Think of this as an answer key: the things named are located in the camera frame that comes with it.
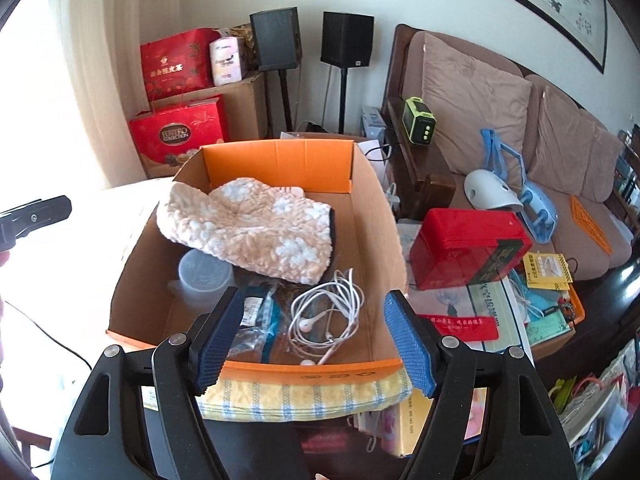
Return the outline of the clear plastic bag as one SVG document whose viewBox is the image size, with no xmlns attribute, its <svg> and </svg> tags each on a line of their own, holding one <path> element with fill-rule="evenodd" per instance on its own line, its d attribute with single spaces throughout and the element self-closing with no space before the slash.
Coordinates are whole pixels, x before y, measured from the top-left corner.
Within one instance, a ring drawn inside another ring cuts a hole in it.
<svg viewBox="0 0 640 480">
<path fill-rule="evenodd" d="M 286 336 L 292 321 L 291 304 L 304 289 L 304 285 L 276 278 L 249 276 L 241 285 L 244 312 L 228 358 L 258 364 L 284 364 L 292 356 Z"/>
</svg>

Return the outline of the grey tape roll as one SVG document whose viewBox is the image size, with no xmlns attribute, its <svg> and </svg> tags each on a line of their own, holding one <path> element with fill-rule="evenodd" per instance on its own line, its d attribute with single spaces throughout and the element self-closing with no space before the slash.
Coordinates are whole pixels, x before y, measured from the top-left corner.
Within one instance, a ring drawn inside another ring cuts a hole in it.
<svg viewBox="0 0 640 480">
<path fill-rule="evenodd" d="M 180 259 L 177 272 L 178 278 L 168 288 L 193 314 L 212 310 L 227 288 L 235 285 L 230 263 L 197 249 Z"/>
</svg>

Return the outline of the orange cardboard box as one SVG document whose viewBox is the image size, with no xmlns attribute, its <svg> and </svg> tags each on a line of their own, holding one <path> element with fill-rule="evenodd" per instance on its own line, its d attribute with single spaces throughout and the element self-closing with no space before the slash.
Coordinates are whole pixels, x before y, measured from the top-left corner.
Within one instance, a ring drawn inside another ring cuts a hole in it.
<svg viewBox="0 0 640 480">
<path fill-rule="evenodd" d="M 355 142 L 298 138 L 200 148 L 160 196 L 125 263 L 107 327 L 114 339 L 150 348 L 189 327 L 195 311 L 169 284 L 192 248 L 238 272 L 291 284 L 314 286 L 342 271 L 364 296 L 356 333 L 316 370 L 282 349 L 267 364 L 234 359 L 224 377 L 329 385 L 399 370 L 383 302 L 388 292 L 406 289 L 406 264 L 382 186 Z"/>
</svg>

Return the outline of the yellow checkered cloth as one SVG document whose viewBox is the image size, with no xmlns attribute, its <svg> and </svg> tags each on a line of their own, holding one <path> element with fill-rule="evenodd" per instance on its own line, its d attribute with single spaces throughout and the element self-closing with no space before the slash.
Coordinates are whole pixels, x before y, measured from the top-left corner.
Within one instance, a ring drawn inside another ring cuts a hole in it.
<svg viewBox="0 0 640 480">
<path fill-rule="evenodd" d="M 198 398 L 205 419 L 217 422 L 313 422 L 382 411 L 410 396 L 405 370 L 373 382 L 290 386 L 224 379 Z"/>
</svg>

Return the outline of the white large flat box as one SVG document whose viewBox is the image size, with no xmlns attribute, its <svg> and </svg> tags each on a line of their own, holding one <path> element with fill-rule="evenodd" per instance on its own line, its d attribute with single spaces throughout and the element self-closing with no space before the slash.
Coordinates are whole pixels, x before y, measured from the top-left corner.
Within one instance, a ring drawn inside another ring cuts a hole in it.
<svg viewBox="0 0 640 480">
<path fill-rule="evenodd" d="M 508 347 L 519 346 L 526 356 L 533 356 L 520 308 L 507 278 L 479 285 L 420 290 L 416 286 L 409 262 L 410 248 L 418 236 L 420 224 L 400 220 L 396 228 L 406 262 L 408 300 L 416 313 L 452 315 L 455 318 L 490 315 L 496 322 L 498 339 L 470 342 L 472 349 L 501 353 Z"/>
</svg>

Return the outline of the orange tray with clutter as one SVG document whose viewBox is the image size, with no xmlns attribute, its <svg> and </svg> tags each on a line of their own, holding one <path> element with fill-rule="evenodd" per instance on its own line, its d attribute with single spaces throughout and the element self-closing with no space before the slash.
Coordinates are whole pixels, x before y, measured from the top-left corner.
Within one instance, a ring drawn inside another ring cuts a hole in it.
<svg viewBox="0 0 640 480">
<path fill-rule="evenodd" d="M 560 290 L 529 288 L 524 276 L 508 274 L 535 361 L 552 356 L 575 335 L 586 311 L 572 283 Z"/>
</svg>

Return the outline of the white curved device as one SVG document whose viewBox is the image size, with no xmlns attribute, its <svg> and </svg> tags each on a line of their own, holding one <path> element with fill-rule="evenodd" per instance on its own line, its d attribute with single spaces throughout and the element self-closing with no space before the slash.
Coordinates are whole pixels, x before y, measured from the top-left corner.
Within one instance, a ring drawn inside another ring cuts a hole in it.
<svg viewBox="0 0 640 480">
<path fill-rule="evenodd" d="M 471 171 L 464 178 L 463 191 L 474 209 L 520 211 L 523 208 L 506 182 L 486 169 Z"/>
</svg>

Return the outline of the red Ferrero chocolate box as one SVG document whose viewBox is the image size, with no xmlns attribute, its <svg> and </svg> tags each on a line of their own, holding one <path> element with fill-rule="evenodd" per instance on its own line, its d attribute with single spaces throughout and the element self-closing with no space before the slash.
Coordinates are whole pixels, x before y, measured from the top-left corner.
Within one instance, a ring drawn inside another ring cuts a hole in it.
<svg viewBox="0 0 640 480">
<path fill-rule="evenodd" d="M 202 146 L 230 141 L 221 96 L 140 113 L 128 127 L 149 178 L 174 176 Z"/>
</svg>

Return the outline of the orange mesh sheet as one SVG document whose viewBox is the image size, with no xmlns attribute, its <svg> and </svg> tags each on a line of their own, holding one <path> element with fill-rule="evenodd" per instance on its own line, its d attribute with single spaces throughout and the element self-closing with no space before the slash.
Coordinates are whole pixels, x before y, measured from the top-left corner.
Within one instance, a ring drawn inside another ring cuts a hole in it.
<svg viewBox="0 0 640 480">
<path fill-rule="evenodd" d="M 570 196 L 570 212 L 573 221 L 596 243 L 607 255 L 612 254 L 612 247 L 606 238 L 605 232 L 590 216 L 587 209 L 574 195 Z"/>
</svg>

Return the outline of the brown sofa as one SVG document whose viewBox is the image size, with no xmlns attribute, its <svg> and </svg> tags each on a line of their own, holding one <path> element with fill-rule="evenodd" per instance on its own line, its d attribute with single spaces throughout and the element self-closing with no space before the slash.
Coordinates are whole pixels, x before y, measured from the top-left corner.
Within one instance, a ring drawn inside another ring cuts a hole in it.
<svg viewBox="0 0 640 480">
<path fill-rule="evenodd" d="M 552 237 L 535 248 L 574 259 L 578 281 L 629 260 L 629 233 L 606 206 L 623 144 L 547 79 L 472 42 L 400 24 L 382 115 L 399 218 L 470 208 L 463 180 L 483 166 L 487 128 L 520 155 L 504 158 L 510 188 L 527 179 L 558 211 Z"/>
</svg>

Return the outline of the brown cardboard box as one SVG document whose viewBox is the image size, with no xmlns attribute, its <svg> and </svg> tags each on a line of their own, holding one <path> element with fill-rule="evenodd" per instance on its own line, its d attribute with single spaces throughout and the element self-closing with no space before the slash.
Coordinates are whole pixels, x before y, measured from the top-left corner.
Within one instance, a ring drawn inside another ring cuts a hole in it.
<svg viewBox="0 0 640 480">
<path fill-rule="evenodd" d="M 188 104 L 221 96 L 226 111 L 229 136 L 232 141 L 267 139 L 269 119 L 266 99 L 266 77 L 263 73 L 249 74 L 234 84 L 210 87 L 170 96 L 154 101 L 152 107 L 159 110 L 169 105 Z"/>
</svg>

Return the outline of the left beige cushion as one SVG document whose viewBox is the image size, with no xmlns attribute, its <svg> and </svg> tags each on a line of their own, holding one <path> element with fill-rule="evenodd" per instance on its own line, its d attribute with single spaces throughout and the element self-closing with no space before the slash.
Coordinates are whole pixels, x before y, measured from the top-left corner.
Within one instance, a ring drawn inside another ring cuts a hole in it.
<svg viewBox="0 0 640 480">
<path fill-rule="evenodd" d="M 521 153 L 532 84 L 423 36 L 422 100 L 436 118 L 435 144 L 449 169 L 465 176 L 484 167 L 480 132 L 490 129 Z"/>
</svg>

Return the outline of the white pink tissue pack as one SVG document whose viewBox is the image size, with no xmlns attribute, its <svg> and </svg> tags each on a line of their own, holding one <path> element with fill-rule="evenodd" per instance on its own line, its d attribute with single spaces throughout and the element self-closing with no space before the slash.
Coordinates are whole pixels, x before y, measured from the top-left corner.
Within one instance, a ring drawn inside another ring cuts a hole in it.
<svg viewBox="0 0 640 480">
<path fill-rule="evenodd" d="M 240 82 L 246 73 L 244 40 L 225 36 L 209 45 L 210 64 L 216 87 Z"/>
</svg>

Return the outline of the right black speaker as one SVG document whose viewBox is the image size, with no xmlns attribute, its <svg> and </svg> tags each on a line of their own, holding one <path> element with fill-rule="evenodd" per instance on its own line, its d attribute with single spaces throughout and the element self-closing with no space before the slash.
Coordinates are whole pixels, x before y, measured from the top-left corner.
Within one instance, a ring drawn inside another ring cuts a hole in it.
<svg viewBox="0 0 640 480">
<path fill-rule="evenodd" d="M 373 33 L 371 15 L 324 12 L 320 60 L 338 68 L 367 67 Z"/>
</svg>

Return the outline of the left black speaker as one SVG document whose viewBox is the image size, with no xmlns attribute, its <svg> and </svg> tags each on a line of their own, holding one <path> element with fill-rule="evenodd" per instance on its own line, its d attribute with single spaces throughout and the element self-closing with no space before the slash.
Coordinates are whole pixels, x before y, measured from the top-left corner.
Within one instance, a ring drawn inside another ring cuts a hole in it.
<svg viewBox="0 0 640 480">
<path fill-rule="evenodd" d="M 258 70 L 294 70 L 303 57 L 298 10 L 281 8 L 250 14 Z"/>
</svg>

